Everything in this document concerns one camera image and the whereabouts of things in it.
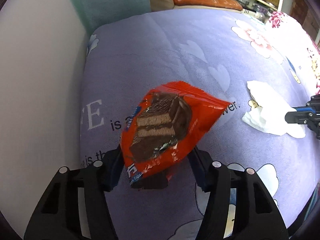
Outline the white tissue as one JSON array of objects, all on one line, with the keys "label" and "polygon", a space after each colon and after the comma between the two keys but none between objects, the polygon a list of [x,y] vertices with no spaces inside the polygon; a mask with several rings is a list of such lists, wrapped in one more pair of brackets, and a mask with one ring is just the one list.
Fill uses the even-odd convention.
[{"label": "white tissue", "polygon": [[246,112],[242,121],[249,126],[268,134],[282,136],[288,134],[291,137],[302,139],[306,136],[303,125],[289,124],[285,121],[288,112],[295,112],[280,93],[269,84],[257,80],[248,81],[247,88],[251,100],[251,110]]}]

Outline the red chocolate wafer wrapper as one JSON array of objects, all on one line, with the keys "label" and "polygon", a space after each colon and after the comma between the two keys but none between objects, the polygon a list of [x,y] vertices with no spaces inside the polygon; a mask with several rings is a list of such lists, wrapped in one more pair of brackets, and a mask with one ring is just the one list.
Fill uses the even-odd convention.
[{"label": "red chocolate wafer wrapper", "polygon": [[131,187],[166,187],[171,168],[193,150],[228,105],[184,81],[150,90],[120,137]]}]

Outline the purple floral bed sheet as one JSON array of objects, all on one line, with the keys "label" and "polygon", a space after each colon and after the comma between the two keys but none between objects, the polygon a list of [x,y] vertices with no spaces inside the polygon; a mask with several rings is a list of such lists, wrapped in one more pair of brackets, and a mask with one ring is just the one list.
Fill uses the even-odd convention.
[{"label": "purple floral bed sheet", "polygon": [[80,157],[113,239],[286,239],[319,181],[310,96],[251,16],[177,9],[97,28]]}]

